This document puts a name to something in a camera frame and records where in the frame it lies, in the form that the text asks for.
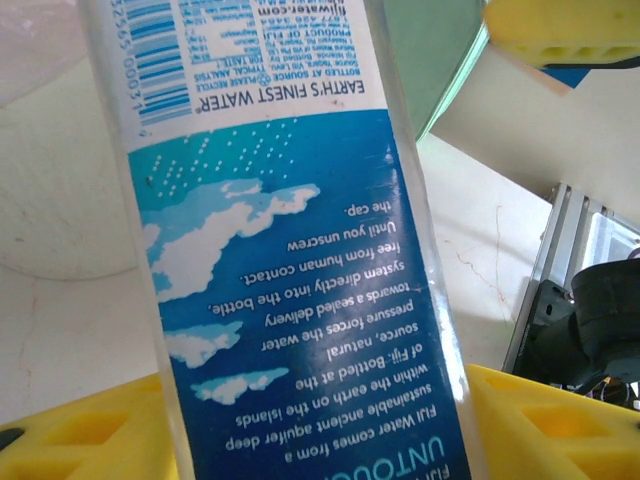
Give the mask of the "beige plastic bin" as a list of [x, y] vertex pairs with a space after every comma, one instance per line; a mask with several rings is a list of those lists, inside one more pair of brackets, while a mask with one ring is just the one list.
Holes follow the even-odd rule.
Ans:
[[55, 80], [0, 107], [0, 265], [62, 280], [136, 265], [87, 49]]

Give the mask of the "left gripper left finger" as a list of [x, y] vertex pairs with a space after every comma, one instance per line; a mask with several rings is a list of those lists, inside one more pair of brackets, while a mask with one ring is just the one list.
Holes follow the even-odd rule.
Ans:
[[159, 376], [0, 425], [0, 480], [178, 480]]

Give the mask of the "square Fiji water bottle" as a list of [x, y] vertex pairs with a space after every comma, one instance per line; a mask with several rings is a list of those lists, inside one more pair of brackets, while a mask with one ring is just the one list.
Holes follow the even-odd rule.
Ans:
[[489, 480], [382, 0], [78, 0], [180, 480]]

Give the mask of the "wide aluminium base rail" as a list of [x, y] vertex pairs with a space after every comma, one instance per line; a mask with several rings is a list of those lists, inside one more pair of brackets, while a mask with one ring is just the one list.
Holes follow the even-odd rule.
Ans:
[[543, 281], [569, 292], [573, 277], [587, 267], [640, 259], [640, 221], [627, 219], [565, 183], [554, 187], [549, 201], [551, 213], [502, 367], [509, 373], [515, 371], [524, 350], [534, 298]]

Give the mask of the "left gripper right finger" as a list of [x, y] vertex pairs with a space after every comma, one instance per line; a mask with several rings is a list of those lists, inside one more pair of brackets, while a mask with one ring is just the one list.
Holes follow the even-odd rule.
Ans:
[[488, 480], [640, 480], [640, 413], [466, 367]]

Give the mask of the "translucent pink bin liner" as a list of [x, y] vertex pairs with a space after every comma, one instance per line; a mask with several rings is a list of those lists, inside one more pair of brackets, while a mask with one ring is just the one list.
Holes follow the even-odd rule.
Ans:
[[0, 0], [0, 107], [86, 55], [78, 0]]

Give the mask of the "mint green zip case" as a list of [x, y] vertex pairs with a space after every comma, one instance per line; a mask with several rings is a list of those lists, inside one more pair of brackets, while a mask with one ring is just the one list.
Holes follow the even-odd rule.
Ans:
[[383, 0], [416, 139], [447, 110], [487, 45], [489, 1]]

